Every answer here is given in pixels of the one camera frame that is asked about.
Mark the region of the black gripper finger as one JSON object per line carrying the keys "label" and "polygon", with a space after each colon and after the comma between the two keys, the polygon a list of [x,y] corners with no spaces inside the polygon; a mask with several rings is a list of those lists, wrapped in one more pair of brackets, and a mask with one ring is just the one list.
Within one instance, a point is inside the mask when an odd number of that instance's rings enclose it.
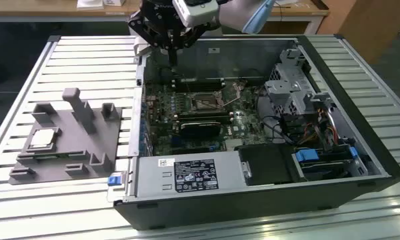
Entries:
{"label": "black gripper finger", "polygon": [[169,29],[163,18],[159,18],[160,16],[153,13],[148,18],[141,11],[137,11],[129,17],[128,26],[152,47],[167,51],[168,64],[173,66],[173,45],[169,38]]}
{"label": "black gripper finger", "polygon": [[184,27],[177,26],[176,29],[172,30],[172,65],[177,65],[177,50],[183,50],[184,48],[189,48],[201,35],[209,30],[211,23],[207,22],[192,27],[187,32]]}

